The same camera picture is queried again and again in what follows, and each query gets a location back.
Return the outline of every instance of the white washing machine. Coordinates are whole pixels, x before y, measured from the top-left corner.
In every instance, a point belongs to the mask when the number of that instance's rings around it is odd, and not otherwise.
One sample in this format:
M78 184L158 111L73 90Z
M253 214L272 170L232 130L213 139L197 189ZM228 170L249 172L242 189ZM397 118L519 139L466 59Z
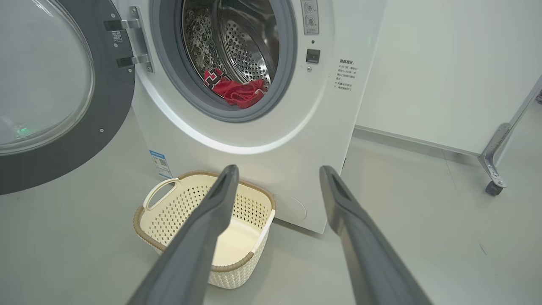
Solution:
M318 170L326 164L340 172L344 164L385 0L117 0L114 6L109 0L33 0L2 6L8 16L0 33L12 41L57 31L34 49L20 43L9 50L29 59L25 73L38 65L34 80L58 90L5 89L14 101L39 96L63 111L52 107L50 113L61 115L37 119L23 114L35 104L29 102L0 113L0 166L16 176L0 194L86 162L114 136L131 102L159 175L220 172L236 164L242 179L274 194L277 218L324 231ZM15 27L17 35L4 28L14 10L32 11L21 30ZM43 63L44 53L53 59ZM59 104L58 91L66 86L70 94L62 100L73 102Z

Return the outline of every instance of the brown basket rim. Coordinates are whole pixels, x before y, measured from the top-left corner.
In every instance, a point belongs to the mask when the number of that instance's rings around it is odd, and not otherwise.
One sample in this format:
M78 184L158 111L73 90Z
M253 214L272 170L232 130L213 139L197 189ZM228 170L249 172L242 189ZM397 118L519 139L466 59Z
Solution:
M182 180L184 178L187 178L187 177L190 177L190 176L195 176L195 175L206 175L206 176L212 176L212 177L218 177L219 174L216 174L216 173L213 173L211 171L205 171L205 170L195 170L195 171L190 171L186 174L183 174L181 176L178 176L179 180ZM273 198L273 196L271 195L270 192L268 192L267 190L255 185L255 184L252 184L250 182L247 182L245 180L239 180L239 184L241 185L244 185L246 187L249 187L249 188L252 188L252 189L255 189L263 194L265 194L265 196L267 196L267 198L269 199L269 201L271 202L271 210L275 210L276 211L276 203L275 203L275 199ZM153 239L152 237L150 237L147 233L145 233L145 231L143 231L143 229L141 228L141 218L143 217L143 214L145 213L145 209L143 206L139 206L137 208L137 210L135 211L135 215L134 215L134 219L133 219L133 226L134 226L134 229L135 229L135 232L137 233L137 235L139 235L144 241L146 241L147 243L149 243L151 246L155 247L156 249L164 252L166 250L166 246L164 246L162 243L159 243L158 241L156 241L155 239ZM227 265L227 266L215 266L215 265L211 265L211 271L213 272L230 272L230 271L234 271L234 270L237 270L241 267L243 267L246 263L249 262L249 260L254 256L254 253L252 251L250 251L245 257L243 257L240 261L238 261L237 263L234 263L234 264L231 264L231 265Z

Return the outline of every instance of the red garment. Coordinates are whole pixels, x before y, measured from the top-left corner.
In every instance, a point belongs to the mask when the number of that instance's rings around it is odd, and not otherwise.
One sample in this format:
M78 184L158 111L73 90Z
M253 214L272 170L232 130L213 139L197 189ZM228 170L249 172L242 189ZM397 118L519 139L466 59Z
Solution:
M213 92L223 97L228 104L241 109L256 104L267 91L263 79L240 84L230 80L224 72L216 68L205 71L204 83Z

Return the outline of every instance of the qr code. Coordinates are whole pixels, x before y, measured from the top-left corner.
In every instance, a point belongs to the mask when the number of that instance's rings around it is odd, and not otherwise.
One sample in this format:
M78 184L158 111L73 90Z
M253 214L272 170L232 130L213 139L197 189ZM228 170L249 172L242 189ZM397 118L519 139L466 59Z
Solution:
M111 35L113 35L113 41L114 42L121 42L122 36L120 35L120 31L112 31Z

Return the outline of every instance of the washing machine door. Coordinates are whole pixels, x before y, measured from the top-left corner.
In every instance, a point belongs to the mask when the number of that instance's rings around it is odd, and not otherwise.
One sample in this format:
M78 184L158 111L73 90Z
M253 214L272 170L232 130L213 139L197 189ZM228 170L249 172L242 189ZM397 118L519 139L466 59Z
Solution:
M109 0L0 4L0 195L81 166L117 133L133 97L125 30Z

